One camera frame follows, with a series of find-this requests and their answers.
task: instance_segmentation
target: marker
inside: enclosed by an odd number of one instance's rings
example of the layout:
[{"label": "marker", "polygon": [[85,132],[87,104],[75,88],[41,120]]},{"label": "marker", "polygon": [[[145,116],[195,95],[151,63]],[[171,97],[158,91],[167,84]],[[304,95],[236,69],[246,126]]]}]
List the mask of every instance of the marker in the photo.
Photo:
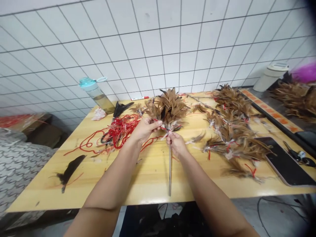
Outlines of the marker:
[{"label": "marker", "polygon": [[149,96],[144,96],[140,98],[132,98],[131,100],[149,99]]}]

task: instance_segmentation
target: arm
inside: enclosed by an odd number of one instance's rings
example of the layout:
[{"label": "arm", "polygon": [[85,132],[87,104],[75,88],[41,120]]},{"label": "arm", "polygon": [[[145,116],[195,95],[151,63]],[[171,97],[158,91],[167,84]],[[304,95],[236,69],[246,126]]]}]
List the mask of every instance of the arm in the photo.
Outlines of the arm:
[{"label": "arm", "polygon": [[226,194],[208,177],[187,150],[183,138],[169,132],[167,143],[188,177],[199,209],[215,235],[222,237],[259,236]]},{"label": "arm", "polygon": [[142,144],[161,121],[142,119],[89,194],[65,236],[112,236]]}]

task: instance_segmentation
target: plastic water bottle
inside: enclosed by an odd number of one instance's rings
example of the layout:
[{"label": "plastic water bottle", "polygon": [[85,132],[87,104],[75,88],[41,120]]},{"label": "plastic water bottle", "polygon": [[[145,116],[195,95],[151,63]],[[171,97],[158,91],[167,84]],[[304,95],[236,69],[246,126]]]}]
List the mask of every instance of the plastic water bottle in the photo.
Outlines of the plastic water bottle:
[{"label": "plastic water bottle", "polygon": [[101,77],[97,80],[92,80],[88,77],[84,77],[79,81],[79,86],[81,89],[86,91],[86,93],[96,102],[101,109],[103,109],[107,114],[114,113],[114,105],[103,93],[103,91],[98,86],[97,82],[106,81],[106,77]]}]

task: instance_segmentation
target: gray fabric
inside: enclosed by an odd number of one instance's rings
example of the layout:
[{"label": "gray fabric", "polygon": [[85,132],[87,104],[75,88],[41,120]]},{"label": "gray fabric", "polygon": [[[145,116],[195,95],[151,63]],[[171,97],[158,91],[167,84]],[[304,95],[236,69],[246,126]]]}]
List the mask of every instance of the gray fabric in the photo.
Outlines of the gray fabric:
[{"label": "gray fabric", "polygon": [[[25,141],[23,133],[0,128],[0,219],[57,150]],[[14,226],[31,223],[43,213],[25,213]]]}]

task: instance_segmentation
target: smartphone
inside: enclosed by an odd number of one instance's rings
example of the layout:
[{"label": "smartphone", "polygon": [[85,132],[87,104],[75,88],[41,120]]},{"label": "smartphone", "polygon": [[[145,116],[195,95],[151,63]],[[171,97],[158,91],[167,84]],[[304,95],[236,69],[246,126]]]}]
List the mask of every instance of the smartphone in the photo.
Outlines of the smartphone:
[{"label": "smartphone", "polygon": [[316,186],[313,180],[303,168],[271,137],[260,137],[257,140],[266,145],[271,145],[274,154],[267,155],[267,161],[279,175],[281,180],[288,186]]}]

